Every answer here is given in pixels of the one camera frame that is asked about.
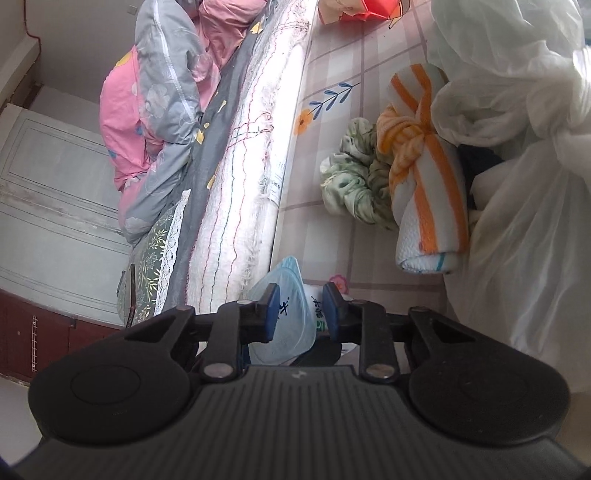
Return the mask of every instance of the orange striped towel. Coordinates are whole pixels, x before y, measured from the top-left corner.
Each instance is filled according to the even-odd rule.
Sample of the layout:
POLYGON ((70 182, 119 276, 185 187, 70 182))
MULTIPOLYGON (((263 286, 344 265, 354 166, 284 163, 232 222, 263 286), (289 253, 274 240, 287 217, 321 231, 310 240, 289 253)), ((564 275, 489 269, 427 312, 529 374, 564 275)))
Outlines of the orange striped towel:
POLYGON ((415 64, 392 77, 391 104, 377 122, 378 150, 392 154, 392 212, 400 227, 396 263, 415 273, 446 273, 468 249, 466 192, 456 147, 431 122, 445 74, 415 64))

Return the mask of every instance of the red object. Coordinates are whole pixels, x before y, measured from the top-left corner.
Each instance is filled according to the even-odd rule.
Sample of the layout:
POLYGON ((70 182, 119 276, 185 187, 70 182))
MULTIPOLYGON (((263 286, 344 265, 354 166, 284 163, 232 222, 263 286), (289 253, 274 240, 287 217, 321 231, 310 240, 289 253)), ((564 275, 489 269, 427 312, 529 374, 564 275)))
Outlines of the red object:
POLYGON ((111 333, 118 332, 116 328, 109 328, 102 325, 96 325, 90 322, 81 322, 76 320, 74 328, 70 329, 70 345, 68 353, 75 352, 108 337, 111 333))
POLYGON ((118 330, 74 320, 0 291, 0 373, 31 381, 69 352, 118 330))
POLYGON ((343 13, 341 22, 366 21, 366 20, 390 20, 391 14, 400 3, 400 0, 362 0, 366 12, 356 15, 343 13))

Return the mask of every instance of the green floral pillowcase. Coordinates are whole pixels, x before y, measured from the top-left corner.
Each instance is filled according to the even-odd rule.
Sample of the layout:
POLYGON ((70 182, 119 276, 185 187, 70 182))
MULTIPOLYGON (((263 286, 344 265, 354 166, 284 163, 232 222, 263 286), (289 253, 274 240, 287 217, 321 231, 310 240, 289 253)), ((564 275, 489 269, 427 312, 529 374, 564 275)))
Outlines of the green floral pillowcase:
POLYGON ((127 271, 117 291, 119 317, 124 324, 131 309, 132 264, 135 265, 135 315, 132 324, 143 322, 154 314, 160 267, 175 208, 176 205, 161 215, 148 235, 131 252, 127 271))

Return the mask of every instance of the plastic bag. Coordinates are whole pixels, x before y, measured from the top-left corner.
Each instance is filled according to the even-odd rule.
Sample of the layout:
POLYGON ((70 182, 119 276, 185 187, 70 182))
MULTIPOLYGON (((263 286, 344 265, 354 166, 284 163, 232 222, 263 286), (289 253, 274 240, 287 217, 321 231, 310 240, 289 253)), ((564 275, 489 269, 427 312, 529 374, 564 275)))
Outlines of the plastic bag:
POLYGON ((540 141, 516 161, 472 234, 463 270, 445 277, 462 323, 591 388, 591 196, 540 141))
POLYGON ((579 0, 581 17, 583 18, 583 28, 585 30, 585 43, 589 45, 591 41, 591 0, 579 0))
MULTIPOLYGON (((575 0, 433 0, 437 132, 514 166, 446 277, 462 323, 591 388, 591 50, 575 0)), ((478 188, 475 181, 473 188, 478 188)))
POLYGON ((558 160, 591 185, 591 161, 560 145, 591 111, 591 50, 576 1, 435 0, 432 12, 430 62, 450 77, 431 109, 439 135, 501 155, 526 134, 521 152, 553 137, 558 160))

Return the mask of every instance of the bed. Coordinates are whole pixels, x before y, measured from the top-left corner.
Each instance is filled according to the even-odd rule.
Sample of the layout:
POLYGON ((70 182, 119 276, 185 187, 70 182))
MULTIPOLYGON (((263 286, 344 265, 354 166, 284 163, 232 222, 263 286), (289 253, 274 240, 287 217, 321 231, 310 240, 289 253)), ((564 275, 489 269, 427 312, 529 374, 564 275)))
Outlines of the bed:
POLYGON ((395 266, 396 232, 328 214, 319 188, 319 163, 347 122, 375 121, 393 72, 426 60, 430 5, 403 5, 398 22, 321 25, 314 0, 268 3, 222 72, 182 181, 130 256, 118 288, 125 323, 178 304, 213 312, 288 255, 307 284, 335 281, 390 312, 446 312, 441 277, 395 266))

